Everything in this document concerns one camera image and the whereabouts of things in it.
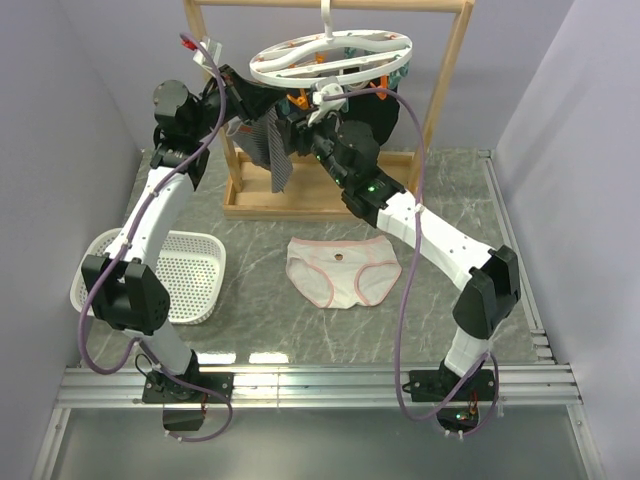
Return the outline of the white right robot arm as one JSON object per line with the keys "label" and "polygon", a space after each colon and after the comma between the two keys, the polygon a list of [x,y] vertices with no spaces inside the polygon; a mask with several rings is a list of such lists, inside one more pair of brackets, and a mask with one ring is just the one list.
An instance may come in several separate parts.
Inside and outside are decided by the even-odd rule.
{"label": "white right robot arm", "polygon": [[315,123],[289,120],[281,130],[289,152],[318,160],[351,214],[412,246],[415,258],[430,261],[459,290],[454,339],[435,382],[423,389],[442,399],[465,398],[476,386],[495,330],[520,300],[517,254],[467,236],[386,174],[370,125],[331,114]]}

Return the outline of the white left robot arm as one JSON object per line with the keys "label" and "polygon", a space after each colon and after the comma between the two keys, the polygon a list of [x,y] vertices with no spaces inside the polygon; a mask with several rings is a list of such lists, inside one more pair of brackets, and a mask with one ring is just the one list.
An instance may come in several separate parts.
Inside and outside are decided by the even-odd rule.
{"label": "white left robot arm", "polygon": [[229,66],[216,70],[200,95],[177,80],[156,87],[155,149],[146,191],[114,242],[81,264],[87,299],[77,343],[91,370],[111,375],[124,365],[101,367],[90,357],[86,327],[94,316],[128,336],[128,351],[142,349],[151,363],[148,383],[171,400],[227,402],[224,387],[229,382],[216,385],[202,374],[196,353],[171,324],[170,294],[156,266],[172,225],[201,182],[209,145],[222,127],[233,119],[258,120],[285,96],[284,89],[248,81]]}

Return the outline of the white pink-trimmed underwear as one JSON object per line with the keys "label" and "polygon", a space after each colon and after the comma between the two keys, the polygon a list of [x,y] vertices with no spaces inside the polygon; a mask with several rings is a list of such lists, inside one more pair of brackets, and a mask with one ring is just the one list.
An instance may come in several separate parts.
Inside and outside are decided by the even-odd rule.
{"label": "white pink-trimmed underwear", "polygon": [[394,248],[383,236],[359,241],[292,238],[287,246],[287,277],[320,309],[375,307],[401,276]]}

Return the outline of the white oval clip hanger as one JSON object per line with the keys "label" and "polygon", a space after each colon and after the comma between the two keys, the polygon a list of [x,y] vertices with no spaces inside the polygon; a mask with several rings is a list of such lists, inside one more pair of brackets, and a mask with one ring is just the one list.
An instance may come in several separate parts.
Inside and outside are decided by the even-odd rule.
{"label": "white oval clip hanger", "polygon": [[385,30],[333,28],[331,3],[320,3],[324,31],[273,45],[249,63],[254,80],[285,89],[312,89],[321,81],[368,84],[409,63],[411,39]]}

